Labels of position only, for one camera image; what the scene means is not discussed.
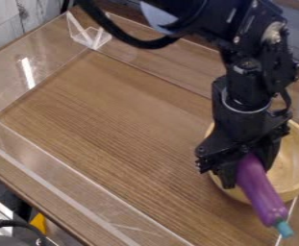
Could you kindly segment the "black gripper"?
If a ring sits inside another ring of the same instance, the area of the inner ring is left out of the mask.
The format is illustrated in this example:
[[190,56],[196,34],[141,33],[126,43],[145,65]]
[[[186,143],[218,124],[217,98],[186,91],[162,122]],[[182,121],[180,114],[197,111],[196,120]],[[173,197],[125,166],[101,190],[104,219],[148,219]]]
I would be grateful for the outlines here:
[[257,111],[237,110],[229,103],[228,79],[220,77],[213,83],[214,129],[196,149],[201,173],[217,173],[222,187],[233,189],[237,184],[238,162],[249,153],[262,160],[264,169],[275,165],[283,144],[289,135],[289,107],[272,111],[272,103]]

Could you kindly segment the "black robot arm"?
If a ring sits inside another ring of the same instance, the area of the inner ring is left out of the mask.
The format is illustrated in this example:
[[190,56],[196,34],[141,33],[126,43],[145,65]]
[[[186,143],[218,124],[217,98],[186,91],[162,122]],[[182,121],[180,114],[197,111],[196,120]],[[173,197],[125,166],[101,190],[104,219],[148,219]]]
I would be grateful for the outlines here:
[[200,171],[212,171],[229,189],[246,154],[271,170],[289,135],[299,63],[289,48],[288,20],[272,0],[141,0],[153,40],[129,35],[95,0],[78,0],[94,21],[121,41],[142,49],[164,48],[188,35],[217,46],[226,74],[213,82],[214,129],[196,149]]

